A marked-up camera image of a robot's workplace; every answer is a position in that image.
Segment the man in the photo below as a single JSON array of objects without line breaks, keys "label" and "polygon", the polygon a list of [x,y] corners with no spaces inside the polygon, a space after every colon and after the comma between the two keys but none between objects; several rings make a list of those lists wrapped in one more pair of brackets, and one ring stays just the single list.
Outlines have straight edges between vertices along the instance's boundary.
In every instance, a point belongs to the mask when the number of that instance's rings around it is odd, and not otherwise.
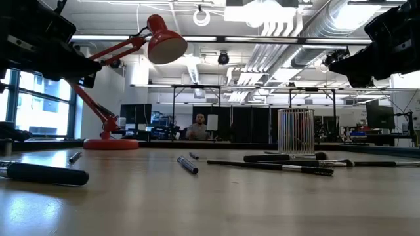
[{"label": "man", "polygon": [[197,114],[196,122],[188,127],[186,138],[189,140],[208,140],[209,133],[206,132],[207,126],[204,125],[204,115]]}]

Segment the wooden table surface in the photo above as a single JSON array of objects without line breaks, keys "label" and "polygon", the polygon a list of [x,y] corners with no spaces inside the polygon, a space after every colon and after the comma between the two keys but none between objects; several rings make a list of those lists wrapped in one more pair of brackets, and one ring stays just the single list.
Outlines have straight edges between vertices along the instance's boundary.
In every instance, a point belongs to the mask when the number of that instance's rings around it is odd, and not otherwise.
[{"label": "wooden table surface", "polygon": [[[86,170],[83,187],[0,178],[0,235],[420,235],[420,168],[336,168],[334,177],[207,165],[261,151],[17,153],[4,160]],[[398,160],[328,152],[330,159]]]}]

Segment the red desk lamp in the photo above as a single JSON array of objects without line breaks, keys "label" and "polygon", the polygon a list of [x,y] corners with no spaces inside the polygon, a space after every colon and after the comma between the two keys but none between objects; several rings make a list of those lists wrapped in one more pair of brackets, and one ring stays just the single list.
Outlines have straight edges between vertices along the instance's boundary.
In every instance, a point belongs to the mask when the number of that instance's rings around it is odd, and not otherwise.
[{"label": "red desk lamp", "polygon": [[[147,27],[152,32],[152,38],[149,42],[148,57],[149,61],[155,64],[166,64],[173,62],[180,58],[187,49],[187,43],[179,34],[168,30],[163,21],[163,18],[159,15],[152,15],[147,20]],[[146,43],[145,37],[139,37],[141,32],[137,35],[130,37],[128,40],[119,43],[113,47],[110,47],[96,55],[91,56],[89,59],[95,60],[104,56],[110,52],[113,52],[125,45],[132,44],[133,47],[125,52],[122,52],[116,56],[113,56],[103,62],[102,66],[110,65],[113,61],[118,60],[126,55],[140,50],[141,46]],[[103,131],[101,139],[93,140],[86,139],[83,148],[84,149],[95,149],[95,150],[126,150],[126,149],[138,149],[137,140],[115,140],[111,138],[111,132],[117,131],[120,127],[117,125],[118,116],[114,115],[111,111],[107,110],[100,104],[96,103],[79,85],[70,83],[77,95],[83,99],[83,101],[93,110],[93,112],[103,122]]]}]

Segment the wire mesh pen holder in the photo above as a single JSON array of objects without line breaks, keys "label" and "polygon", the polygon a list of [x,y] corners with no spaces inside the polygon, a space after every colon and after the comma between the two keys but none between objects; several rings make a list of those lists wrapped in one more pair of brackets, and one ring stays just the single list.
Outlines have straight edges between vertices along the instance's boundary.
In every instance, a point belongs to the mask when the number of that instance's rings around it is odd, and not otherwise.
[{"label": "wire mesh pen holder", "polygon": [[313,155],[314,110],[287,108],[277,112],[279,153]]}]

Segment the window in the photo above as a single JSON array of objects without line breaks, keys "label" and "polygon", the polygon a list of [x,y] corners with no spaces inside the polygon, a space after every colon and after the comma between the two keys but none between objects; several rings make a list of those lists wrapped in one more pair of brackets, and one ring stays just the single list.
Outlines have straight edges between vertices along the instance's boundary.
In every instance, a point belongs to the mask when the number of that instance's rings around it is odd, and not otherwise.
[{"label": "window", "polygon": [[34,136],[73,138],[75,93],[65,80],[21,71],[8,71],[7,76],[9,88],[0,94],[0,120],[15,121],[16,128]]}]

